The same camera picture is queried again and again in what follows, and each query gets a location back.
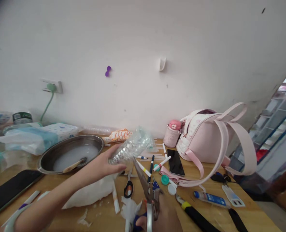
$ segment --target phone screen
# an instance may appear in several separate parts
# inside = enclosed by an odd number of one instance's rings
[[[0,186],[0,211],[37,182],[43,174],[39,171],[24,170]]]
[[[179,157],[179,153],[175,150],[168,149],[168,156],[171,156],[169,159],[169,168],[172,174],[184,176],[185,172]]]

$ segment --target pink backpack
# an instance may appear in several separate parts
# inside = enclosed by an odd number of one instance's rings
[[[242,111],[233,117],[229,113],[236,107],[242,105]],[[162,167],[162,174],[168,175],[180,186],[198,186],[207,181],[222,165],[228,172],[235,175],[251,175],[256,171],[257,159],[253,142],[248,132],[236,121],[247,111],[245,103],[236,103],[224,113],[216,113],[213,110],[195,110],[181,119],[185,123],[181,136],[177,142],[176,149],[180,156],[188,161],[193,161],[200,171],[199,180],[188,180],[173,175]],[[225,156],[229,142],[234,133],[237,134],[245,156],[245,167],[243,172],[238,172],[228,167],[230,159]],[[204,169],[201,162],[214,163],[213,170],[204,178]]]

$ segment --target hand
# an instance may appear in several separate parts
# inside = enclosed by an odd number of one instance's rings
[[[105,176],[118,173],[126,169],[126,165],[124,164],[109,164],[109,158],[111,158],[112,154],[119,148],[119,146],[119,144],[114,145],[106,152],[101,153],[97,158],[72,176],[72,178],[75,178],[77,184],[79,184],[79,188],[83,188],[97,182]]]
[[[183,232],[176,210],[168,204],[164,194],[159,194],[159,204],[160,212],[157,221],[153,223],[153,231]],[[141,216],[136,222],[136,226],[141,226],[144,231],[147,231],[146,225],[147,217],[145,216]]]

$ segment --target wooden table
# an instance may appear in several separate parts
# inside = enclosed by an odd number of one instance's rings
[[[161,139],[158,139],[156,143],[162,143]],[[28,165],[15,165],[8,168],[6,171],[0,174],[0,185],[5,181],[9,180],[11,177],[16,175],[18,172],[26,168],[35,168],[35,164],[38,157],[32,157],[27,162]],[[150,162],[141,162],[148,170],[150,167]],[[200,176],[198,169],[192,162],[185,161],[182,159],[182,164],[187,178],[198,179]],[[209,173],[213,164],[203,164],[205,174]],[[225,173],[225,170],[220,167],[218,170],[220,173]],[[153,175],[160,185],[160,188],[166,194],[167,204],[172,204],[177,211],[178,218],[182,224],[184,232],[201,231],[198,226],[188,217],[188,215],[182,210],[180,204],[176,201],[174,196],[169,195],[167,191],[167,186],[161,184],[161,175],[158,172],[153,172]],[[70,177],[71,174],[64,175],[46,175],[39,182],[29,188],[22,196],[16,199],[10,206],[8,206],[2,213],[0,213],[0,225],[2,225],[23,203],[24,201],[35,191],[39,190],[41,193],[45,191],[52,190],[54,187],[59,185],[65,179]],[[132,199],[138,204],[143,198],[143,189],[141,187],[138,178],[131,178],[134,185],[134,193]],[[115,180],[115,185],[117,189],[119,206],[122,207],[121,196],[123,195],[123,189],[127,183],[127,176],[119,176]],[[226,198],[225,193],[221,188],[221,183],[208,180],[203,184],[206,191],[210,194],[214,194],[223,198]],[[278,227],[271,221],[271,219],[259,208],[259,206],[244,192],[244,190],[235,183],[229,184],[233,191],[243,200],[246,207],[234,208],[240,215],[242,221],[244,222],[246,228],[249,232],[259,232],[259,231],[278,231]],[[188,201],[192,206],[195,207],[210,223],[212,223],[220,231],[234,232],[237,231],[231,217],[229,216],[228,210],[213,206],[209,203],[202,202],[194,198],[193,192],[201,191],[199,187],[183,188],[178,187],[177,193],[186,201]],[[48,231],[124,231],[125,220],[119,214],[115,214],[114,204],[112,194],[103,198],[102,200],[95,203],[97,206],[94,208],[93,205],[70,208],[62,210],[54,218]],[[86,220],[88,222],[93,222],[90,228],[77,224],[77,220],[84,214],[85,209],[88,209]]]

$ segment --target wall outlet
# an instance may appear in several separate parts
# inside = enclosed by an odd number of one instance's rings
[[[41,80],[41,88],[43,91],[50,92],[46,86],[48,83],[51,83],[51,84],[54,84],[56,86],[55,93],[62,93],[62,82],[61,81],[52,81],[52,80],[48,80],[48,79],[40,79],[40,80]]]

